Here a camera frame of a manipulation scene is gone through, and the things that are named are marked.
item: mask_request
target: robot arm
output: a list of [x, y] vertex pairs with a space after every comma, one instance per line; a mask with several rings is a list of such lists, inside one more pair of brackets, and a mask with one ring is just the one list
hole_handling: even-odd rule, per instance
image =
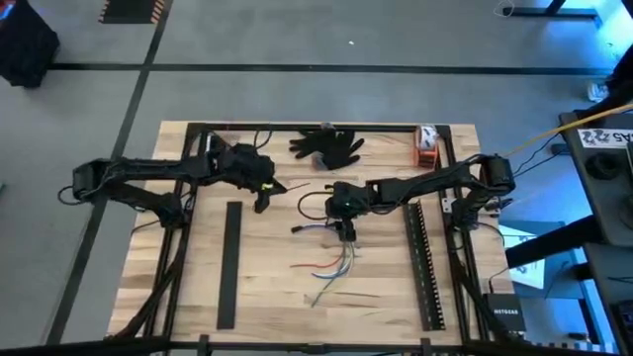
[[162, 226], [175, 227], [185, 222], [180, 197], [173, 193], [158, 195], [126, 182], [180, 180], [208, 186], [223, 181], [257, 193], [255, 212], [262, 213], [270, 204], [271, 195], [287, 192], [274, 174], [275, 163], [268, 156], [259, 155], [254, 146], [230, 146], [212, 135], [202, 156], [182, 160], [96, 159], [82, 164], [73, 170], [72, 194], [79, 202], [94, 203], [105, 196], [133, 208], [151, 210]]
[[[470, 166], [480, 164], [479, 178]], [[356, 233], [352, 219], [374, 213], [385, 215], [411, 198], [449, 188], [469, 188], [466, 198], [451, 204], [452, 223], [459, 228], [472, 229], [477, 224], [477, 213], [492, 197], [501, 197], [514, 189], [509, 161], [498, 155], [478, 154], [450, 167], [409, 179], [388, 178], [368, 181], [365, 187], [336, 182], [333, 194], [325, 201], [325, 214], [340, 220], [339, 237], [353, 241]]]

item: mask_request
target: yellow cable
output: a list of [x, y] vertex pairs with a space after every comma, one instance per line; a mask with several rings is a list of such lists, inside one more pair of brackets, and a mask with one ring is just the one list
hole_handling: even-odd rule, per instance
[[563, 132], [563, 131], [565, 131], [567, 129], [572, 129], [572, 128], [575, 128], [577, 126], [586, 124], [588, 122], [592, 122], [594, 120], [598, 120], [598, 119], [604, 118], [605, 116], [609, 116], [611, 114], [620, 114], [620, 113], [623, 113], [623, 112], [629, 111], [629, 110], [633, 110], [633, 104], [623, 105], [621, 107], [617, 107], [615, 109], [611, 109], [611, 110], [607, 110], [607, 111], [604, 111], [604, 112], [601, 112], [601, 113], [598, 113], [598, 114], [595, 114], [595, 115], [591, 115], [588, 118], [584, 118], [582, 120], [578, 120], [576, 122], [573, 122], [573, 123], [570, 123], [570, 124], [566, 124], [566, 125], [563, 125], [561, 127], [549, 130], [549, 131], [547, 131], [545, 133], [542, 133], [542, 134], [538, 135], [537, 137], [529, 140], [528, 142], [522, 144], [521, 146], [513, 149], [512, 151], [506, 153], [504, 155], [504, 157], [509, 157], [509, 156], [515, 154], [516, 152], [520, 151], [521, 149], [527, 147], [528, 145], [536, 142], [537, 140], [539, 140], [539, 139], [541, 139], [543, 137], [547, 137], [550, 134], [557, 134], [557, 133]]

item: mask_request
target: table leg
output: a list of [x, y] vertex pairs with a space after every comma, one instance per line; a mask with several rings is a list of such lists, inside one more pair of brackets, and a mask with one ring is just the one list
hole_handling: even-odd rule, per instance
[[557, 19], [587, 19], [597, 18], [594, 9], [561, 9], [565, 0], [552, 0], [550, 6], [546, 8], [532, 7], [504, 7], [503, 14], [511, 17], [546, 17]]
[[602, 232], [594, 216], [525, 241], [505, 251], [507, 266], [515, 268], [547, 256], [581, 247], [586, 242], [602, 241]]

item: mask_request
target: wooden table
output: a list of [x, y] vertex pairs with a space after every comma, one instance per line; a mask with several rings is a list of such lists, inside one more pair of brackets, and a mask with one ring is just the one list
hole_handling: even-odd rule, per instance
[[[153, 158], [179, 159], [186, 122], [163, 122]], [[452, 125], [458, 160], [480, 151], [473, 125]], [[253, 141], [254, 132], [219, 132], [229, 143]], [[260, 141], [267, 133], [260, 135]], [[336, 343], [373, 345], [419, 345], [427, 337], [433, 345], [461, 345], [454, 293], [449, 271], [444, 230], [437, 194], [420, 197], [424, 210], [435, 275], [446, 322], [442, 331], [423, 331], [415, 300], [406, 230], [402, 209], [387, 216], [368, 215], [355, 221], [359, 258], [349, 276], [336, 281], [316, 307], [311, 302], [323, 280], [310, 275], [310, 268], [289, 268], [296, 263], [326, 263], [340, 253], [335, 233], [312, 229], [291, 233], [291, 227], [310, 223], [297, 212], [297, 201], [325, 184], [348, 181], [364, 185], [368, 179], [411, 177], [425, 172], [411, 165], [412, 133], [357, 133], [365, 138], [361, 160], [336, 171], [315, 171], [311, 160], [297, 160], [288, 151], [295, 132], [274, 132], [260, 150], [276, 165], [275, 177], [292, 188], [311, 183], [285, 195], [271, 198], [261, 215], [252, 210], [255, 196], [219, 183], [201, 187], [183, 271], [172, 339], [197, 341], [209, 334], [215, 342]], [[446, 166], [444, 147], [441, 148]], [[154, 192], [173, 190], [173, 182], [148, 182]], [[217, 312], [222, 269], [226, 202], [243, 201], [241, 246], [235, 329], [217, 330]], [[308, 214], [324, 214], [324, 198], [310, 197], [303, 207]], [[138, 214], [136, 225], [156, 219]], [[482, 222], [497, 224], [482, 216]], [[120, 330], [149, 295], [163, 229], [158, 225], [138, 230], [132, 237], [109, 332]], [[472, 231], [480, 284], [506, 267], [500, 237], [489, 228]], [[498, 293], [513, 293], [507, 272], [495, 277]], [[474, 306], [470, 303], [471, 334], [477, 335]], [[164, 318], [164, 303], [158, 322]]]

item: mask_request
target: small box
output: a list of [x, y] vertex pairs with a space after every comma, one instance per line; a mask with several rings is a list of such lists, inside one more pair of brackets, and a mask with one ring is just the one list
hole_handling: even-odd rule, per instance
[[525, 332], [521, 302], [516, 295], [486, 294], [485, 297], [491, 311], [503, 322], [508, 331], [516, 334]]

